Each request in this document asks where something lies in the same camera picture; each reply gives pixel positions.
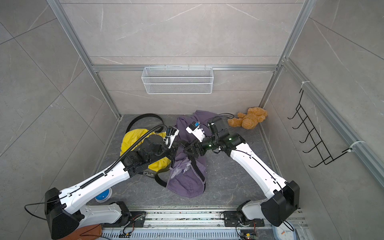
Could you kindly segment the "yellow trousers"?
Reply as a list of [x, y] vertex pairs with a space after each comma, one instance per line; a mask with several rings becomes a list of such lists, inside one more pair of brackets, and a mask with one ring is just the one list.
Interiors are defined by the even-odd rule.
[[[121, 152], [120, 156], [129, 148], [131, 147], [142, 135], [147, 133], [149, 130], [147, 129], [135, 129], [131, 130], [128, 133], [125, 134], [122, 144], [121, 144]], [[167, 157], [164, 157], [148, 166], [148, 169], [154, 172], [158, 172], [161, 169], [165, 169], [169, 164], [171, 163], [171, 160]]]

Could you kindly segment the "purple garment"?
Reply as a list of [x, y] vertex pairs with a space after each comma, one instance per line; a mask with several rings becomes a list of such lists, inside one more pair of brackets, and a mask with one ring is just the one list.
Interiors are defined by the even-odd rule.
[[[197, 138], [193, 134], [189, 134], [186, 128], [192, 122], [203, 123], [203, 130], [206, 136], [212, 133], [208, 128], [207, 121], [216, 114], [207, 111], [195, 111], [191, 116], [181, 116], [177, 118], [175, 127], [179, 130], [176, 140], [183, 140], [188, 143], [193, 142]], [[170, 177], [166, 188], [182, 197], [194, 198], [200, 196], [205, 191], [206, 175], [207, 175], [207, 158], [196, 158], [196, 167], [201, 174], [195, 171], [189, 157], [183, 153], [183, 147], [179, 147], [173, 166], [171, 167]]]

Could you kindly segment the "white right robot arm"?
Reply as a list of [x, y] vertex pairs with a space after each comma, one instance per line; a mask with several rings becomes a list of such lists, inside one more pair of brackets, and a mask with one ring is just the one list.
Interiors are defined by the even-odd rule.
[[238, 206], [237, 215], [241, 223], [254, 219], [266, 219], [279, 227], [299, 207], [300, 187], [294, 181], [287, 182], [267, 166], [251, 149], [246, 140], [237, 133], [230, 133], [220, 118], [208, 121], [211, 136], [206, 136], [202, 124], [193, 121], [186, 127], [196, 140], [188, 144], [184, 153], [192, 164], [209, 150], [226, 153], [259, 185], [265, 195], [261, 201], [248, 201]]

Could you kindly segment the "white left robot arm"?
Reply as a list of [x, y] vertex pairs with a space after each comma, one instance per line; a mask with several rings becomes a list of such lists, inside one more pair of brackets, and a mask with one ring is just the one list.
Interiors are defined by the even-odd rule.
[[88, 202], [135, 175], [147, 174], [149, 166], [175, 155], [173, 146], [179, 130], [158, 125], [139, 136], [110, 166], [69, 188], [52, 188], [45, 193], [45, 217], [51, 239], [60, 240], [75, 230], [96, 224], [122, 224], [130, 212], [123, 202], [88, 206]]

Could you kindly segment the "brown teddy bear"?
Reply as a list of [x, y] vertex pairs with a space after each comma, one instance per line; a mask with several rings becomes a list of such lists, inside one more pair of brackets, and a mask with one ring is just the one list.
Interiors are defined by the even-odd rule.
[[230, 127], [242, 127], [246, 130], [252, 130], [263, 122], [267, 116], [268, 113], [263, 108], [249, 108], [247, 114], [239, 112], [237, 118], [228, 119], [228, 124]]

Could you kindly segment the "blue white round button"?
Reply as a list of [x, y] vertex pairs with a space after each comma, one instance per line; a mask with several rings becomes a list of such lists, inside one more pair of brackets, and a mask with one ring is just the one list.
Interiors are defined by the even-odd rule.
[[97, 195], [95, 197], [95, 200], [98, 203], [105, 203], [112, 197], [112, 195], [113, 195], [112, 188], [108, 188], [107, 190], [103, 191], [101, 194]]

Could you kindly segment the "brown leather object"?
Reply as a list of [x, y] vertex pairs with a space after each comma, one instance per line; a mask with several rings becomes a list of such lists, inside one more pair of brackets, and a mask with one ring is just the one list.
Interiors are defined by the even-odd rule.
[[102, 225], [79, 228], [60, 240], [96, 240], [102, 234]]

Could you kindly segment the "white analog clock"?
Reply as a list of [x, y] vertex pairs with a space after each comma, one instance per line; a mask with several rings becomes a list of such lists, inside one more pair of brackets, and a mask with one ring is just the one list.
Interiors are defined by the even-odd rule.
[[297, 240], [296, 230], [287, 221], [278, 227], [272, 226], [272, 231], [275, 240]]

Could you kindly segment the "metal base rail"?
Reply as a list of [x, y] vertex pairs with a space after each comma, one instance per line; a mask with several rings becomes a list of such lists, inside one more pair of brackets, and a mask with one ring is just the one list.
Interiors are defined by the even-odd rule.
[[[102, 240], [274, 240], [266, 219], [241, 223], [233, 206], [130, 207], [134, 228], [102, 227]], [[297, 240], [311, 240], [302, 211], [287, 220]]]

